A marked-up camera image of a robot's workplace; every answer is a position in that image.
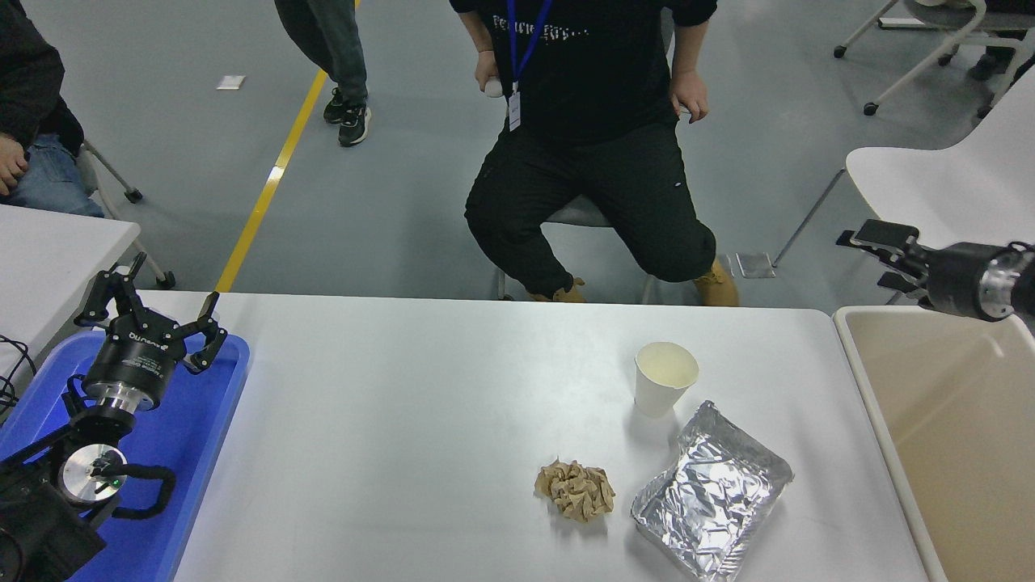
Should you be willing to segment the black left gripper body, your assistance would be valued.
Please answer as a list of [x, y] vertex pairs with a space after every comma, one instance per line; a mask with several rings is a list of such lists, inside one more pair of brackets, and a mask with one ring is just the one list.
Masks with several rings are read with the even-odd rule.
[[162, 402], [176, 363], [186, 354], [184, 339], [171, 338], [178, 325], [162, 314], [145, 314], [140, 322], [132, 314], [115, 317], [86, 375], [87, 397], [111, 398], [121, 386], [142, 392], [145, 403]]

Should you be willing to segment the person's left hand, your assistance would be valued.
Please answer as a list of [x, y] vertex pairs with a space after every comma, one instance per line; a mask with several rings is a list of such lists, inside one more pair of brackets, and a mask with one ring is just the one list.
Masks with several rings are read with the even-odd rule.
[[687, 114], [689, 123], [700, 121], [710, 113], [708, 88], [696, 69], [673, 70], [669, 95], [675, 115]]

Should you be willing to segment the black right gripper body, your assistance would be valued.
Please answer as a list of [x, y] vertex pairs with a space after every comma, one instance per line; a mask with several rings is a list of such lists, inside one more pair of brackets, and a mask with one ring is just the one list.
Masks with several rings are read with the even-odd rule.
[[927, 273], [924, 297], [918, 305], [931, 312], [990, 321], [981, 305], [981, 280], [990, 264], [990, 246], [958, 242], [949, 248], [925, 248], [917, 243], [912, 251]]

